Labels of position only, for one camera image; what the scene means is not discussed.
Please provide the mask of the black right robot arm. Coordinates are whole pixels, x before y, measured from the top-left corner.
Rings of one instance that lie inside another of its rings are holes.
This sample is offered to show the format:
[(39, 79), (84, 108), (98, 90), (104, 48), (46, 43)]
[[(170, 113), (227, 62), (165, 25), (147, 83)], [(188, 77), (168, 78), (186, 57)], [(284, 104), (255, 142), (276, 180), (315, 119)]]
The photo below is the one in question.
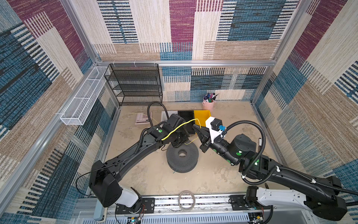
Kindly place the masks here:
[[(245, 196), (249, 207), (288, 205), (313, 212), (314, 215), (331, 221), (339, 221), (348, 212), (348, 207), (357, 201), (346, 202), (339, 193), (357, 195), (354, 190), (342, 188), (335, 176), (319, 178), (286, 167), (264, 156), (266, 135), (264, 129), (250, 120), (240, 120), (228, 127), (222, 121), (210, 117), (208, 127), (194, 125), (201, 146), (206, 152), (212, 149), (232, 166), (239, 166), (242, 180), (249, 185)], [(237, 135), (231, 143), (224, 137), (235, 126), (248, 124), (261, 133), (258, 143), (244, 134)]]

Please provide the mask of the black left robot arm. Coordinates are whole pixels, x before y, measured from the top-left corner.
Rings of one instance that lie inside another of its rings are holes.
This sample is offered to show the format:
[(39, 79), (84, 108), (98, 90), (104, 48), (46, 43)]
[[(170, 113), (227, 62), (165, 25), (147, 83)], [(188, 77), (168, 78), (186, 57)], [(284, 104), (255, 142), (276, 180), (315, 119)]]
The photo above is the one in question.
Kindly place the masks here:
[(141, 196), (133, 188), (125, 188), (119, 182), (128, 171), (149, 154), (166, 144), (182, 146), (189, 138), (184, 118), (178, 114), (169, 114), (167, 119), (154, 125), (147, 108), (150, 126), (142, 130), (139, 141), (118, 156), (106, 162), (96, 161), (88, 172), (89, 188), (104, 208), (113, 204), (124, 205), (137, 210), (141, 207)]

